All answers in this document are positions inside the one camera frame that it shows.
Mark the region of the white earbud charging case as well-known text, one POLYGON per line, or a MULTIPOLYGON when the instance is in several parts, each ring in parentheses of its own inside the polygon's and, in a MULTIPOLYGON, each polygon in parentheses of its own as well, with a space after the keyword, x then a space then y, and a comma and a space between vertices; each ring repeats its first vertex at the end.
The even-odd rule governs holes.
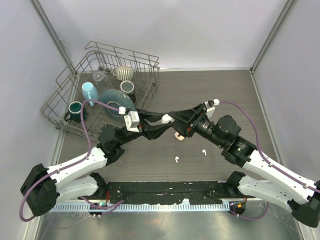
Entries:
POLYGON ((170 124, 173 123, 175 120, 169 116, 168 114, 165 114, 161 117, 161 123, 162 124, 170 124))

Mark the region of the beige earbud charging case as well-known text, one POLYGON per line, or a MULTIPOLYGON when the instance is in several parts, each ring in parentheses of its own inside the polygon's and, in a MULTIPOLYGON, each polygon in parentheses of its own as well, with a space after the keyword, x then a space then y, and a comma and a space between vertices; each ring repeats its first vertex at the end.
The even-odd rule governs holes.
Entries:
POLYGON ((174 134, 174 137, 178 140, 178 141, 183 141, 185 139, 184 136, 182 136, 180 133, 176 132, 174 134))

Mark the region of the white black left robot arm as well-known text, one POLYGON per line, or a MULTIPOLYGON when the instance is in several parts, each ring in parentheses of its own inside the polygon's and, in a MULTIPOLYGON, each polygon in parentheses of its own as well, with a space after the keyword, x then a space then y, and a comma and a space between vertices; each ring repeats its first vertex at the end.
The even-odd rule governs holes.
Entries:
POLYGON ((159 138, 176 122, 169 114, 149 112, 143 109, 124 113, 124 127, 111 124, 103 126, 98 136, 99 143, 88 147, 88 152, 62 164, 44 167, 34 166, 20 188, 23 195, 19 217, 27 222, 49 212, 66 195, 70 198, 93 196, 100 200, 107 192, 101 177, 82 175, 104 168, 116 162, 124 153, 122 145, 139 137, 148 140, 159 138))

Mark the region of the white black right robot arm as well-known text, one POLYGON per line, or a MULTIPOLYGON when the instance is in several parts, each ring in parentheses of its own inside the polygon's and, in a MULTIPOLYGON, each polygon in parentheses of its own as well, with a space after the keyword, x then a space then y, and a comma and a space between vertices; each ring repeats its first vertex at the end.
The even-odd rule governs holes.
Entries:
POLYGON ((218 100, 165 114, 162 123, 171 124, 183 137, 197 133, 222 149, 225 160, 256 173, 269 183, 259 182, 241 172, 228 178, 226 193, 233 198, 240 194, 261 198, 278 205, 302 224, 311 228, 320 223, 320 183, 305 178, 274 161, 262 152, 260 144, 253 144, 239 135, 241 127, 230 116, 222 116, 217 123, 210 121, 218 100))

